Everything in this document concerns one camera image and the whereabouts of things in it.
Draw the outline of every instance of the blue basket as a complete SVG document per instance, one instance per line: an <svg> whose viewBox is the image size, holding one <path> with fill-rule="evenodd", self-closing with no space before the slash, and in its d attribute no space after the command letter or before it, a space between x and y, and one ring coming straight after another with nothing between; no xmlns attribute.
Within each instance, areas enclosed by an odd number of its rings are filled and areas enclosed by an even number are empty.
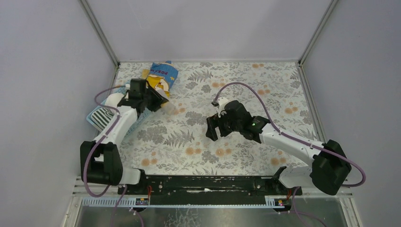
<svg viewBox="0 0 401 227"><path fill-rule="evenodd" d="M125 87L120 87L118 90L116 90L114 93L125 93ZM97 130L99 130L99 131L101 131L101 129L92 121L92 119L90 119L90 117L92 116L92 114L96 111L96 110L98 110L98 109L100 109L100 108L102 108L101 106L97 106L92 112L90 112L90 114L88 114L88 116L87 116L87 121L89 122L89 123L91 123L91 125L93 125L93 127L95 127ZM139 116L139 118L137 119L137 121L134 123L134 124L132 124L132 126L130 127L130 129L128 129L128 132L127 132L127 134L125 134L125 136L127 136L127 135L129 135L130 133L132 133L150 114L151 114L152 112L150 111L150 110L148 110L148 109L145 109L145 111Z"/></svg>

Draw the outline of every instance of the gray floor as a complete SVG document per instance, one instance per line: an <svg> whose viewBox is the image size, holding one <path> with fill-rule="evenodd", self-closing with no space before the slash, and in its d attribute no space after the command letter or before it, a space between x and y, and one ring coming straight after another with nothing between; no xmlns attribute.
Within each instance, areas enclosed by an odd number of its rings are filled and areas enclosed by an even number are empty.
<svg viewBox="0 0 401 227"><path fill-rule="evenodd" d="M297 199L297 210L321 218L329 227L346 227L340 203L330 199ZM83 206L76 227L108 227L112 208ZM174 209L148 208L140 213L146 227L297 227L303 226L295 214L278 215L272 209ZM303 217L311 227L322 227L318 221ZM114 227L140 227L137 216L127 208L118 208Z"/></svg>

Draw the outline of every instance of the white panel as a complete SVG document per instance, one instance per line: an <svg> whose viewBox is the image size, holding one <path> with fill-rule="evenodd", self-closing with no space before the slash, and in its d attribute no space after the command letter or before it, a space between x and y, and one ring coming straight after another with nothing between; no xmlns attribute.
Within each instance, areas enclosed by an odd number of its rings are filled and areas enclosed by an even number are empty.
<svg viewBox="0 0 401 227"><path fill-rule="evenodd" d="M327 137L366 171L352 190L365 227L401 226L400 12L399 0L339 1L305 64Z"/></svg>
<svg viewBox="0 0 401 227"><path fill-rule="evenodd" d="M0 225L59 226L113 64L77 0L0 5Z"/></svg>
<svg viewBox="0 0 401 227"><path fill-rule="evenodd" d="M296 60L330 0L89 0L121 61Z"/></svg>

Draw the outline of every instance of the striped object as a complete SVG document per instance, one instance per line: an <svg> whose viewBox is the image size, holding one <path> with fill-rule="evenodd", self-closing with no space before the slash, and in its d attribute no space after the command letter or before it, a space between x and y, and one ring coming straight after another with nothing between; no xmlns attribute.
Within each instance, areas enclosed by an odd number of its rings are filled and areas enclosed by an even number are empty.
<svg viewBox="0 0 401 227"><path fill-rule="evenodd" d="M95 126L97 126L100 131L103 131L113 116L114 114L111 110L102 107L94 111L90 116L90 119L95 123Z"/></svg>

